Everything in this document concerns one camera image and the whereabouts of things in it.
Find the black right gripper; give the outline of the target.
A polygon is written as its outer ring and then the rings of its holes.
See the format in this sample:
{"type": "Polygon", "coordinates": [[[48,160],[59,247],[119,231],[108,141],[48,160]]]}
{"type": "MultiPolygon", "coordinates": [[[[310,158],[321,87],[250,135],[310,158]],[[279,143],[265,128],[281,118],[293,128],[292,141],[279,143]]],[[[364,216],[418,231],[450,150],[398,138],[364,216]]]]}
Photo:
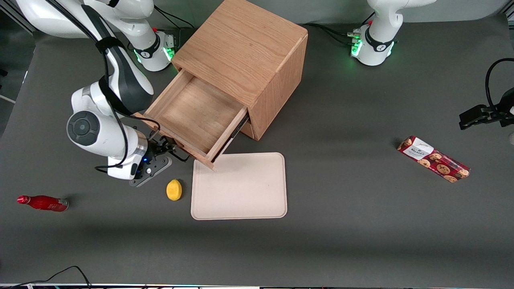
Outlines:
{"type": "Polygon", "coordinates": [[[169,157],[167,153],[176,155],[176,146],[174,140],[167,136],[161,136],[160,139],[149,139],[147,141],[147,151],[141,161],[141,167],[167,167],[169,166],[169,157]]]}

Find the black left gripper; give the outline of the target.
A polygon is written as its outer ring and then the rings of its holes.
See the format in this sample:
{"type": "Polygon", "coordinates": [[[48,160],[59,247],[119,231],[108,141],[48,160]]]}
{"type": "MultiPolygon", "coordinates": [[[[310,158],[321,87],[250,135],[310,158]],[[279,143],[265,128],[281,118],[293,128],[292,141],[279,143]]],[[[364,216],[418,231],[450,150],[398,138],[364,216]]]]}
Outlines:
{"type": "Polygon", "coordinates": [[[488,124],[500,122],[501,127],[507,127],[514,124],[514,88],[507,90],[498,104],[496,104],[496,112],[498,117],[490,117],[490,107],[486,105],[477,105],[470,108],[459,115],[460,130],[466,130],[478,124],[488,124]]]}

